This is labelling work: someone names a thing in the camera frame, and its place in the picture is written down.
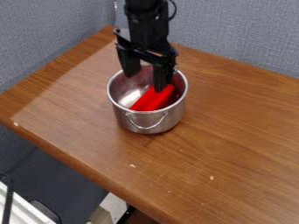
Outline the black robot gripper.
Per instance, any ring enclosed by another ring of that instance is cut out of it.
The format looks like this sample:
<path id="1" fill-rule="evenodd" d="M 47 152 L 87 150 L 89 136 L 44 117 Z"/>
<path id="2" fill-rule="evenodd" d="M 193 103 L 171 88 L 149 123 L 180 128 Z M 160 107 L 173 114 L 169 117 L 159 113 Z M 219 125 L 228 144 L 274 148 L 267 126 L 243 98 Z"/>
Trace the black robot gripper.
<path id="1" fill-rule="evenodd" d="M 141 69 L 140 61 L 153 65 L 153 89 L 161 92 L 171 83 L 177 51 L 168 42 L 169 21 L 167 11 L 127 11 L 128 27 L 116 28 L 116 53 L 125 77 Z"/>

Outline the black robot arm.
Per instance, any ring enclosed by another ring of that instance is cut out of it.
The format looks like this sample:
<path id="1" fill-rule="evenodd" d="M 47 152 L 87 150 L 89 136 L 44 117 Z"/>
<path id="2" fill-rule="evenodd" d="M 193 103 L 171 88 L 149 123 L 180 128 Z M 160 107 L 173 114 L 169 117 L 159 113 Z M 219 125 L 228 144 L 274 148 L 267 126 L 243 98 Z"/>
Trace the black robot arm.
<path id="1" fill-rule="evenodd" d="M 116 28 L 116 53 L 127 77 L 141 70 L 141 61 L 153 66 L 153 88 L 161 92 L 171 83 L 177 51 L 168 42 L 168 14 L 173 0 L 125 0 L 124 13 L 128 28 Z"/>

